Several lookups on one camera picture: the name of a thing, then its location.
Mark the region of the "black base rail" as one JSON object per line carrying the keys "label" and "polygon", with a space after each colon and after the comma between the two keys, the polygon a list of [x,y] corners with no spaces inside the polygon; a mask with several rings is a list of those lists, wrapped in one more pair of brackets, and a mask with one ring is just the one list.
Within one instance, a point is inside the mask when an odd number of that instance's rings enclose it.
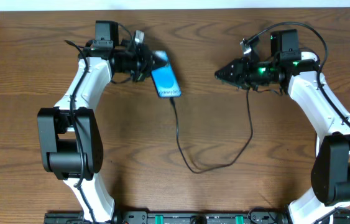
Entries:
{"label": "black base rail", "polygon": [[[83,212],[75,213],[46,213],[44,224],[64,223],[104,223],[104,224],[269,224],[292,223],[291,219],[283,213],[268,212],[262,209],[244,213],[151,213],[145,211],[116,212],[112,220],[89,221]],[[324,220],[313,223],[350,224],[350,215],[335,213]]]}

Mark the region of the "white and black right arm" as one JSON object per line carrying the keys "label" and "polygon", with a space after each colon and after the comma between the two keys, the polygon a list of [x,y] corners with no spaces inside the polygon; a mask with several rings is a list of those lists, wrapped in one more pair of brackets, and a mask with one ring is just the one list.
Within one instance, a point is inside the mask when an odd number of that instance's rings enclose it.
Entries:
{"label": "white and black right arm", "polygon": [[243,90],[278,84],[299,105],[316,132],[315,163],[310,189],[289,204],[283,220],[334,223],[350,206],[350,113],[326,82],[324,60],[299,46],[297,30],[273,31],[271,55],[265,61],[254,52],[258,40],[243,40],[244,55],[214,75]]}

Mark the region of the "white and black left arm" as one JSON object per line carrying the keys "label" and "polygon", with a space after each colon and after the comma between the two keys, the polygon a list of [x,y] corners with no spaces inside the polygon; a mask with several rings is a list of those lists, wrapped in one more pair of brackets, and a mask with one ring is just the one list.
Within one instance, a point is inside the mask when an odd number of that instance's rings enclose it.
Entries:
{"label": "white and black left arm", "polygon": [[71,188],[82,210],[48,212],[44,223],[123,221],[99,173],[104,149],[94,112],[115,73],[142,82],[167,62],[149,49],[141,30],[120,40],[122,27],[115,21],[96,21],[95,37],[84,46],[66,41],[78,51],[77,73],[53,107],[39,110],[37,126],[44,169]]}

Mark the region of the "blue Galaxy smartphone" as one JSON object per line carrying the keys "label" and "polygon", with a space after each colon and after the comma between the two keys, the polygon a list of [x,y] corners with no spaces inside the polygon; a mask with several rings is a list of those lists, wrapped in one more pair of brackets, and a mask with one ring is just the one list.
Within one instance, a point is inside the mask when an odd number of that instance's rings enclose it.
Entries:
{"label": "blue Galaxy smartphone", "polygon": [[177,98],[182,95],[170,61],[166,67],[152,70],[152,79],[160,98]]}

